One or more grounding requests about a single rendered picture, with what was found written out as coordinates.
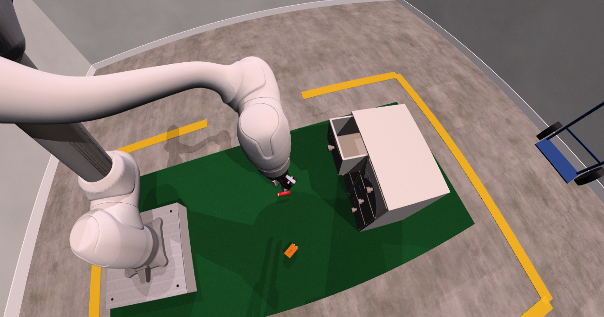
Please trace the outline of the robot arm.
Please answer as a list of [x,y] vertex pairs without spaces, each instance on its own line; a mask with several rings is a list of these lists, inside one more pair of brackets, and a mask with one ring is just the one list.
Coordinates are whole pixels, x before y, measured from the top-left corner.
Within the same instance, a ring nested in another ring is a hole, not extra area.
[[129,153],[104,151],[81,122],[193,88],[217,92],[239,114],[240,147],[259,173],[274,178],[288,170],[289,124],[275,76],[262,59],[246,57],[230,65],[194,61],[98,76],[55,75],[39,71],[26,55],[13,0],[0,0],[0,124],[19,126],[78,175],[91,203],[74,223],[69,241],[73,253],[90,265],[125,269],[125,277],[138,274],[148,284],[151,269],[167,266],[168,257],[163,220],[144,224],[140,216],[137,162]]

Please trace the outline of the small grey chest of drawers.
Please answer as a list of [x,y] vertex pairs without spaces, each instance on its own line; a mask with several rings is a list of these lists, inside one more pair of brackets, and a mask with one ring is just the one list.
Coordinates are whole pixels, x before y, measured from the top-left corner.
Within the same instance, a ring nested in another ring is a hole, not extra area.
[[351,112],[387,210],[359,231],[399,222],[450,193],[444,176],[405,104]]

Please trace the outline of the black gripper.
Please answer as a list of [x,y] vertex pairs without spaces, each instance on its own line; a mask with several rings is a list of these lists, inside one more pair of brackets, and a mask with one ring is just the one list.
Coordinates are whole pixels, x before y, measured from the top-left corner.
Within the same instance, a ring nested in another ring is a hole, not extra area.
[[280,183],[281,189],[283,190],[283,192],[285,192],[286,189],[290,190],[290,188],[295,184],[295,182],[297,180],[296,177],[293,177],[293,176],[290,177],[288,170],[281,176],[274,177],[274,178],[270,178],[270,177],[266,177],[266,178],[272,180],[274,187],[277,187],[277,185]]

